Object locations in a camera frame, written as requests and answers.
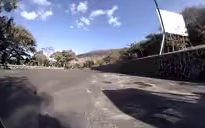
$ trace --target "white sign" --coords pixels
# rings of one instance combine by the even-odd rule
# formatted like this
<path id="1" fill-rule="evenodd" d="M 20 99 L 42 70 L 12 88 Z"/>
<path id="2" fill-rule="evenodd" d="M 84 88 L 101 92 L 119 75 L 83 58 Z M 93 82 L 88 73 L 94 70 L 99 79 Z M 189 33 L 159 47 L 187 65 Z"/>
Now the white sign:
<path id="1" fill-rule="evenodd" d="M 181 14 L 160 10 L 164 28 L 167 33 L 188 36 L 188 31 Z"/>

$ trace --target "asphalt road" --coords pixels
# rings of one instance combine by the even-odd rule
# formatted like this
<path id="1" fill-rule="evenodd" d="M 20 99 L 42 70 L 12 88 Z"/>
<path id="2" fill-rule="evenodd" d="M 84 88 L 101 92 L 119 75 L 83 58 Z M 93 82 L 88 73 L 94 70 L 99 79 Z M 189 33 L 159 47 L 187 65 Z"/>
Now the asphalt road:
<path id="1" fill-rule="evenodd" d="M 205 84 L 92 70 L 0 70 L 8 128 L 205 128 Z"/>

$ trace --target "mountain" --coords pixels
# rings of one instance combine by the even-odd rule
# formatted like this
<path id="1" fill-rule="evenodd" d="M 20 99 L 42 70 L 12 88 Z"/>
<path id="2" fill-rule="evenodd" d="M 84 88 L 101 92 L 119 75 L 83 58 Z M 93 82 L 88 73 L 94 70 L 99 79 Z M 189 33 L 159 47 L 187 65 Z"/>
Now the mountain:
<path id="1" fill-rule="evenodd" d="M 83 57 L 91 57 L 91 56 L 108 56 L 112 52 L 116 52 L 119 50 L 121 50 L 121 49 L 95 50 L 95 51 L 79 54 L 77 57 L 83 58 Z"/>

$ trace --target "sky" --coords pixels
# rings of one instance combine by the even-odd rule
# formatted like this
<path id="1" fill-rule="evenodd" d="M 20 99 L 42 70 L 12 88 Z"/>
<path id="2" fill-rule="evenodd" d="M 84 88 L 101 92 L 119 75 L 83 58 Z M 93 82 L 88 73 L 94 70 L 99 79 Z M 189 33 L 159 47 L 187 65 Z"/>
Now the sky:
<path id="1" fill-rule="evenodd" d="M 157 0 L 159 7 L 180 13 L 205 0 Z M 9 15 L 35 37 L 38 49 L 92 50 L 123 48 L 158 32 L 153 0 L 21 0 Z"/>

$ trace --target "sign post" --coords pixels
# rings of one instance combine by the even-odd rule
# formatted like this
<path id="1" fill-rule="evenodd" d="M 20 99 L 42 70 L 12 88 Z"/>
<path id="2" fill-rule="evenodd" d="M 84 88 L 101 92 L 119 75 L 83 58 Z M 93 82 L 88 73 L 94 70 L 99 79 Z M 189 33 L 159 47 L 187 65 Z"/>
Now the sign post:
<path id="1" fill-rule="evenodd" d="M 160 47 L 160 55 L 161 55 L 163 53 L 163 47 L 164 47 L 164 43 L 165 43 L 165 39 L 166 39 L 166 31 L 165 31 L 165 28 L 164 28 L 163 19 L 162 19 L 161 13 L 160 13 L 158 3 L 157 3 L 156 0 L 154 0 L 154 3 L 155 3 L 155 6 L 156 6 L 156 11 L 157 11 L 157 14 L 158 14 L 158 17 L 159 17 L 159 20 L 160 20 L 160 25 L 161 25 L 162 33 L 163 33 L 163 39 L 162 39 L 162 43 L 161 43 L 161 47 Z"/>

